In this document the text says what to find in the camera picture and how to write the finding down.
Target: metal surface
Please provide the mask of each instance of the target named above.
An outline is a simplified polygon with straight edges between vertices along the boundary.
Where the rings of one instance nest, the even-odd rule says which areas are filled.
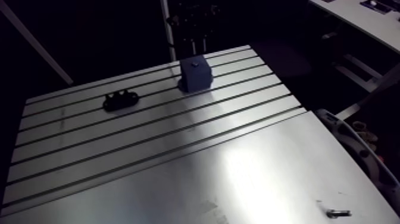
[[[183,94],[178,63],[37,97],[25,107],[2,215],[39,206],[272,125],[305,110],[243,46],[205,55],[210,89]],[[107,113],[104,95],[141,99]]]
[[[40,223],[399,223],[313,113],[1,218]]]

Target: black plastic part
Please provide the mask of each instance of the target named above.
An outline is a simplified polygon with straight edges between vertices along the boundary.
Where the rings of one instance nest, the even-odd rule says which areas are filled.
[[[349,217],[351,216],[351,212],[349,210],[328,210],[326,211],[326,215],[331,219],[337,219],[338,217]]]
[[[134,106],[138,102],[139,95],[137,93],[124,90],[122,94],[115,92],[112,97],[106,95],[105,101],[103,102],[103,109],[107,112],[111,112]]]

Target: metal rod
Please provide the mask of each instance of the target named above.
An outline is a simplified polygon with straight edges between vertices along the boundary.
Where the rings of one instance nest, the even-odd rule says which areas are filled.
[[[66,83],[71,85],[74,81],[72,78],[61,68],[61,66],[51,57],[46,49],[39,43],[38,40],[29,32],[21,20],[14,14],[8,5],[0,0],[0,11],[6,16],[11,24],[21,33],[21,35],[28,41],[29,44],[42,56],[42,58],[64,79]]]
[[[174,45],[172,29],[171,29],[170,25],[168,25],[168,23],[167,23],[167,18],[169,18],[169,16],[170,16],[170,11],[168,9],[168,0],[160,0],[160,1],[161,1],[162,16],[164,17],[164,26],[165,26],[165,32],[167,34],[167,40],[168,40],[168,43]],[[176,61],[175,49],[172,47],[169,47],[169,49],[170,49],[171,61]]]
[[[205,44],[205,38],[203,38],[203,51],[204,51],[204,53],[207,51],[207,46]]]
[[[191,40],[191,41],[192,41],[193,55],[196,55],[196,43],[194,40]]]

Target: aluminum table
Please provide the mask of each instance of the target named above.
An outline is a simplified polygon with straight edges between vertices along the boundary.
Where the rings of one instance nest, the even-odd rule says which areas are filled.
[[[400,220],[346,151],[249,47],[28,99],[1,223],[337,223]],[[141,99],[106,113],[104,95]]]

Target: blue block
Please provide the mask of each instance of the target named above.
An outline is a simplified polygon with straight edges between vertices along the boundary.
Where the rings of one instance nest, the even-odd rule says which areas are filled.
[[[203,56],[195,56],[180,60],[182,78],[178,87],[181,91],[192,93],[208,89],[213,82],[211,67]]]

